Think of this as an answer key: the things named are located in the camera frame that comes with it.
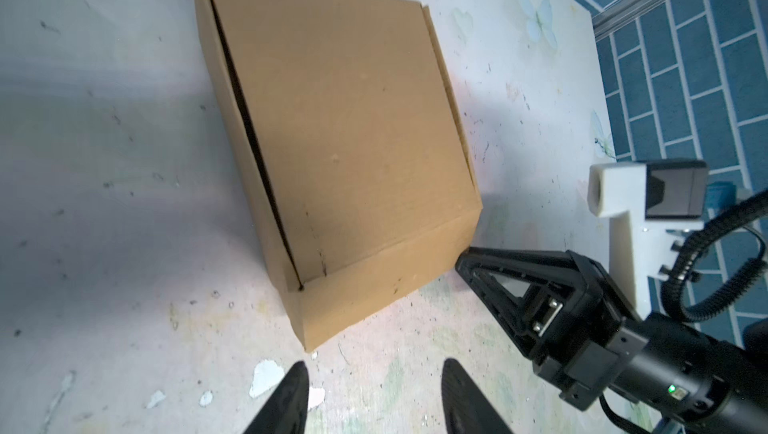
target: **paint stain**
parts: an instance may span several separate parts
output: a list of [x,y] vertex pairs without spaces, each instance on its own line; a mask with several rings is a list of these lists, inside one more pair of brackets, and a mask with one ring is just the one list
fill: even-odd
[[251,399],[256,399],[264,394],[264,392],[277,386],[283,380],[285,374],[286,372],[283,367],[271,359],[259,362],[254,368],[254,380],[250,384],[248,396]]
[[72,386],[74,386],[74,377],[76,375],[77,373],[75,371],[69,371],[67,372],[66,376],[64,376],[64,379],[62,379],[62,384],[58,392],[56,392],[56,395],[53,397],[51,403],[48,405],[48,408],[45,410],[45,417],[43,418],[43,424],[40,426],[40,430],[38,431],[39,434],[48,433],[48,429],[51,427],[51,421],[56,415],[56,411],[58,411],[58,405],[62,403],[62,400],[64,399],[64,396],[67,395],[67,392],[72,390]]
[[629,419],[648,432],[654,430],[654,424],[650,421],[648,408],[640,402],[630,404]]
[[495,347],[496,339],[491,324],[480,324],[475,327],[475,339],[479,344],[487,347]]
[[456,31],[456,35],[466,44],[469,41],[469,36],[475,29],[475,20],[468,11],[461,11],[459,8],[453,8],[451,11],[451,21],[453,28]]
[[313,410],[326,400],[326,390],[321,387],[310,387],[310,398],[307,402],[307,410]]
[[62,32],[58,29],[54,28],[50,24],[47,24],[45,21],[40,20],[40,27],[42,27],[46,31],[51,31],[52,33],[61,34]]
[[362,424],[360,418],[351,417],[344,420],[341,432],[342,434],[364,434],[368,429]]
[[446,353],[456,353],[458,352],[458,332],[451,327],[437,327],[432,332],[432,344]]
[[92,412],[82,412],[81,414],[77,414],[73,420],[75,422],[82,422],[91,419],[91,417],[93,417]]
[[147,402],[147,406],[145,409],[154,409],[158,406],[161,402],[165,401],[165,392],[161,390],[156,390],[155,392],[152,392],[152,396],[149,398],[149,402]]
[[171,329],[179,329],[179,314],[176,311],[176,306],[174,306],[174,303],[170,303],[170,306],[168,306],[168,321],[170,321]]
[[384,410],[392,409],[402,392],[402,378],[405,376],[405,370],[399,357],[389,363],[382,389],[384,390]]
[[443,311],[450,311],[453,305],[451,287],[445,276],[440,276],[418,290],[418,294],[430,305]]
[[200,396],[200,407],[208,407],[212,402],[214,401],[214,393],[211,391],[205,391],[203,392],[203,395]]
[[515,88],[512,84],[506,83],[507,85],[507,99],[510,101],[515,101],[518,96],[520,96],[520,90]]
[[256,311],[259,314],[264,314],[264,316],[269,316],[270,315],[270,306],[266,303],[266,301],[264,301],[264,299],[262,299],[256,305]]

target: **butterfly pattern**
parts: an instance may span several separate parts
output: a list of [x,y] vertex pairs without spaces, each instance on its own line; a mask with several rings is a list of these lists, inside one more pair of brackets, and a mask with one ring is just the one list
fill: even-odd
[[549,0],[542,0],[538,9],[533,8],[531,0],[518,0],[520,7],[528,20],[525,23],[525,29],[531,41],[537,43],[542,37],[553,50],[558,48],[558,40],[554,37],[552,31],[552,3]]

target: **brown cardboard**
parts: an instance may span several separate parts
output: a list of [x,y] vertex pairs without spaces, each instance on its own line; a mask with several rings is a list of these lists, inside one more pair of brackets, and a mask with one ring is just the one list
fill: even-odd
[[450,269],[482,205],[428,10],[195,6],[266,269],[305,349]]

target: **white table surface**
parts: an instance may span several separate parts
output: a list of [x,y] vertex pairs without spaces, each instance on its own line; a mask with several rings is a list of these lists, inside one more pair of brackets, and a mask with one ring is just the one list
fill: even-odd
[[[588,167],[608,160],[596,125],[610,137],[587,11],[550,0],[555,50],[531,40],[519,0],[420,1],[472,143],[475,244],[607,266],[608,225],[585,201]],[[249,397],[263,360],[304,360],[325,390],[307,432],[445,432],[447,356],[518,434],[616,432],[597,403],[560,401],[454,272],[315,359],[302,351],[264,272],[193,0],[4,0],[0,20],[0,432],[237,434],[268,397]],[[609,400],[650,426],[646,408]]]

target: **black cable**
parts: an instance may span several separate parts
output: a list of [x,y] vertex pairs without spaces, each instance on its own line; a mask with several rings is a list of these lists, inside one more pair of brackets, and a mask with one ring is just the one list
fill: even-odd
[[633,422],[621,417],[616,412],[613,412],[608,405],[608,401],[605,400],[604,394],[600,394],[600,407],[603,408],[603,412],[605,412],[608,420],[622,431],[627,432],[628,434],[650,434],[650,432],[638,426],[637,424],[634,424]]
[[669,280],[661,286],[661,304],[669,317],[684,323],[706,321],[724,311],[752,287],[768,269],[768,264],[763,260],[766,252],[765,240],[759,235],[760,233],[750,229],[750,232],[757,234],[760,242],[758,257],[747,260],[725,284],[704,301],[690,307],[683,305],[685,283],[690,278],[696,261],[706,250],[735,229],[749,226],[749,223],[765,215],[768,215],[768,190],[726,209],[715,219],[707,222],[704,229],[686,239],[669,273]]

